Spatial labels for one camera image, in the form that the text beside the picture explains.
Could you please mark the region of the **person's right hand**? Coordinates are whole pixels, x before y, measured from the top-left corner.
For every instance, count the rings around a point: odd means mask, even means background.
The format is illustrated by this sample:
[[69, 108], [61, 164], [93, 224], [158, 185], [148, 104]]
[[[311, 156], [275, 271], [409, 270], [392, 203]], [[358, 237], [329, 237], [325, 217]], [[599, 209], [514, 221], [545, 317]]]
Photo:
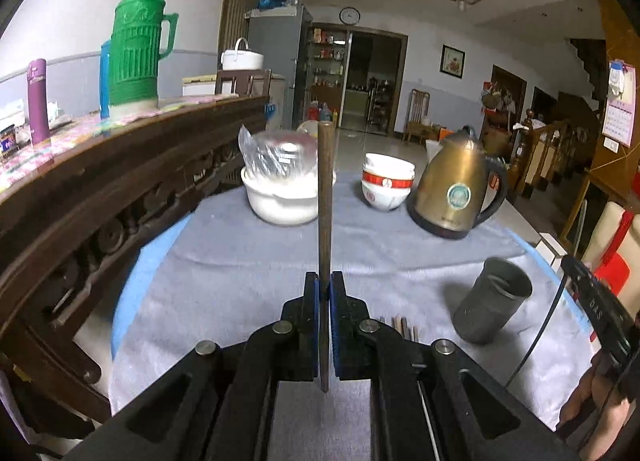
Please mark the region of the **person's right hand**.
[[588, 438], [578, 441], [577, 450], [582, 460], [600, 460], [614, 445], [623, 427], [636, 411], [636, 403], [630, 401], [614, 383], [605, 377], [608, 356], [598, 351], [590, 360], [588, 370], [560, 410], [558, 431], [579, 415], [582, 407], [592, 401], [594, 409], [589, 416], [592, 432]]

